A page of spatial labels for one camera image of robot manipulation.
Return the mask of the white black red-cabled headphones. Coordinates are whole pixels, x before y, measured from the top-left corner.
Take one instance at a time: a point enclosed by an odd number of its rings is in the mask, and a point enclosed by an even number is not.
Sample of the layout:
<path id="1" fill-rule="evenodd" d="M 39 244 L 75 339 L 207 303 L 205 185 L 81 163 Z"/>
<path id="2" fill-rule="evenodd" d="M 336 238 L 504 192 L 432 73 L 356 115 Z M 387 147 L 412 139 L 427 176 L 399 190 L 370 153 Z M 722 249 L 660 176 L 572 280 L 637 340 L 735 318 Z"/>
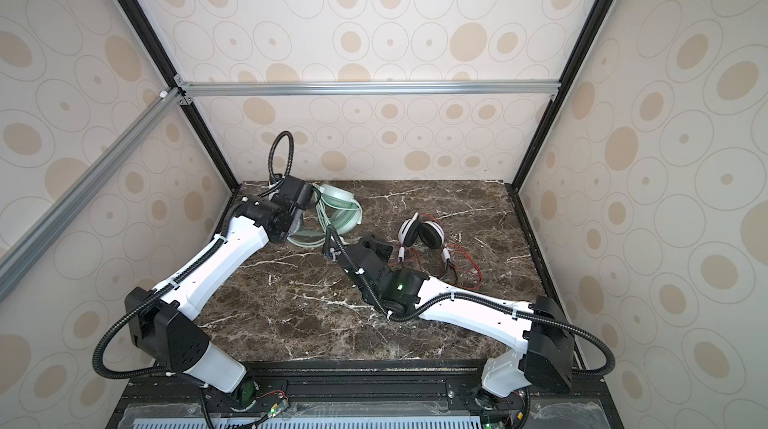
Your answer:
<path id="1" fill-rule="evenodd" d="M 436 218 L 415 213 L 400 225 L 397 232 L 397 266 L 399 268 L 404 268 L 405 261 L 412 258 L 416 260 L 417 268 L 426 272 L 420 255 L 415 249 L 417 244 L 440 253 L 438 278 L 452 276 L 454 283 L 463 289 L 477 290 L 482 287 L 484 275 L 479 264 L 463 246 L 448 242 L 446 233 Z"/>

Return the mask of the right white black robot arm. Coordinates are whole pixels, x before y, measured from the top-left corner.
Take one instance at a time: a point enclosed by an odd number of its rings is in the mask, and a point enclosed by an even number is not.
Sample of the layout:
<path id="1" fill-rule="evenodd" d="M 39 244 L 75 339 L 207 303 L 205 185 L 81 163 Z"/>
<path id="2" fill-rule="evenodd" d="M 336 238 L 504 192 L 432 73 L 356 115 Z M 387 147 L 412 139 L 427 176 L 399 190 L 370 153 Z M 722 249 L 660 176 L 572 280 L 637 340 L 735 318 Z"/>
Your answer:
<path id="1" fill-rule="evenodd" d="M 326 230 L 323 253 L 339 264 L 362 299 L 387 320 L 440 322 L 490 337 L 507 348 L 483 366 L 482 391 L 499 398 L 528 386 L 567 394 L 574 376 L 600 379 L 616 358 L 590 332 L 568 323 L 560 306 L 540 296 L 533 303 L 514 302 L 452 286 L 425 272 L 392 269 L 390 244 L 368 236 L 355 244 Z"/>

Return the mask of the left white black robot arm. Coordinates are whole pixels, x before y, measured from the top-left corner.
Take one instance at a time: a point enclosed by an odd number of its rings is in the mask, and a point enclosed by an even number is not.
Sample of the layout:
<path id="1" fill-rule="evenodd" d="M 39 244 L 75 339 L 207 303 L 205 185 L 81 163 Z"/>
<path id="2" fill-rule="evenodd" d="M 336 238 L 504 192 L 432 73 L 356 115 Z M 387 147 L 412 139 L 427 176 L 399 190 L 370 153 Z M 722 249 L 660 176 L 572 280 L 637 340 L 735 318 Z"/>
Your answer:
<path id="1" fill-rule="evenodd" d="M 195 320 L 214 293 L 241 264 L 268 244 L 281 244 L 302 225 L 303 215 L 320 201 L 318 190 L 288 170 L 269 163 L 268 188 L 230 205 L 220 230 L 193 259 L 150 290 L 135 288 L 125 298 L 126 313 L 97 343 L 94 372 L 111 380 L 149 375 L 184 376 L 214 388 L 245 407 L 257 384 L 243 363 L 217 347 Z M 118 371 L 105 354 L 122 329 L 132 344 L 156 362 L 153 367 Z"/>

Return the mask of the mint green wired headphones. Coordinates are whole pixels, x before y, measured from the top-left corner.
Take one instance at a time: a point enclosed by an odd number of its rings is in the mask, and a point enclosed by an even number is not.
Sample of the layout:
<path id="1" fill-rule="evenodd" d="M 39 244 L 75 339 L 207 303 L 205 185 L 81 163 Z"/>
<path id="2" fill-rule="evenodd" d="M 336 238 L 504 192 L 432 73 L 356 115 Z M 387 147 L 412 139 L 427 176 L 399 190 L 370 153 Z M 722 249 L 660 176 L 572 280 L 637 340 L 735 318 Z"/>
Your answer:
<path id="1" fill-rule="evenodd" d="M 339 235 L 344 235 L 362 223 L 363 209 L 353 193 L 329 184 L 313 184 L 317 195 L 315 210 L 320 230 L 301 228 L 288 238 L 288 242 L 301 248 L 321 247 L 325 242 L 325 231 L 332 225 Z"/>

